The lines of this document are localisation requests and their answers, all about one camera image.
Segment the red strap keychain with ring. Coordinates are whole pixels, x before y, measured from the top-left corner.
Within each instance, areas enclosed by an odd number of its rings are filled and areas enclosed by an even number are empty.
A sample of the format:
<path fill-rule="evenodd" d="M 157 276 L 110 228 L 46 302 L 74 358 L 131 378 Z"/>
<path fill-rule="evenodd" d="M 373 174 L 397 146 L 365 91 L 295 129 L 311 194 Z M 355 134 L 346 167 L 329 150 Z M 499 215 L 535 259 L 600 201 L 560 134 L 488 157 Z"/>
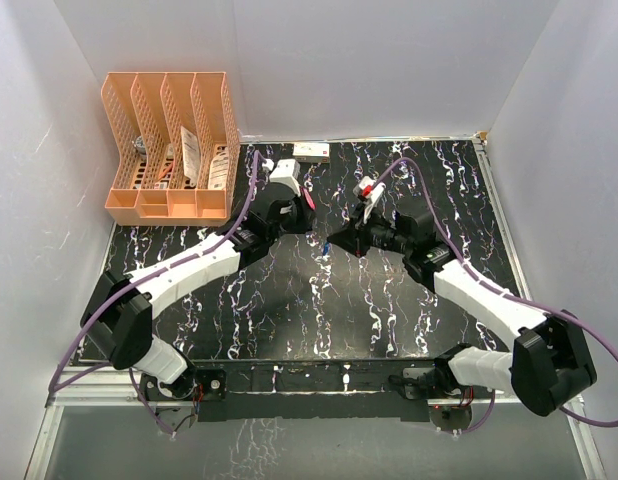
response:
<path fill-rule="evenodd" d="M 303 198 L 304 198 L 305 202 L 307 203 L 308 207 L 311 210 L 314 210 L 315 209 L 315 203 L 314 203 L 314 201 L 313 201 L 313 199 L 312 199 L 312 197 L 310 195 L 310 192 L 305 187 L 303 187 L 301 189 L 301 191 L 302 191 L 302 194 L 303 194 Z"/>

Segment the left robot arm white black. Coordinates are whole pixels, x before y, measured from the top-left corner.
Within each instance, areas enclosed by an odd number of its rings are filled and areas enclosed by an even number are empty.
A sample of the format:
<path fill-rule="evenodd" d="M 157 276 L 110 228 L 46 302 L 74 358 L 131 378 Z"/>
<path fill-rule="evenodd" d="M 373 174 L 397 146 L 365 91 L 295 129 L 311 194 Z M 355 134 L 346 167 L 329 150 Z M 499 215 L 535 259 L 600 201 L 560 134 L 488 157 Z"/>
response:
<path fill-rule="evenodd" d="M 189 397 L 196 368 L 154 333 L 154 320 L 182 297 L 259 261 L 282 236 L 309 232 L 314 219 L 306 188 L 267 185 L 242 219 L 197 245 L 144 269 L 103 273 L 81 320 L 87 338 L 114 369 L 135 369 L 154 378 L 169 397 Z"/>

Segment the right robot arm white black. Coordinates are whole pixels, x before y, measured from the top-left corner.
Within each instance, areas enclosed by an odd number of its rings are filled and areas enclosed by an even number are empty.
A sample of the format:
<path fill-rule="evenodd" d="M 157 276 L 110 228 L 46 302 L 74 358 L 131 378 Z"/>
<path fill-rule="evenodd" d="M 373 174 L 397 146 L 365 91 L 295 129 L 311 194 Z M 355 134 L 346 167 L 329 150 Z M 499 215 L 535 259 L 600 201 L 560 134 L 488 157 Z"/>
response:
<path fill-rule="evenodd" d="M 387 220 L 377 208 L 358 205 L 328 241 L 358 258 L 371 248 L 401 254 L 414 281 L 465 310 L 506 345 L 498 352 L 460 344 L 439 355 L 425 377 L 442 394 L 455 397 L 482 386 L 513 394 L 534 414 L 547 416 L 596 383 L 583 330 L 510 300 L 497 284 L 470 275 L 427 208 Z"/>

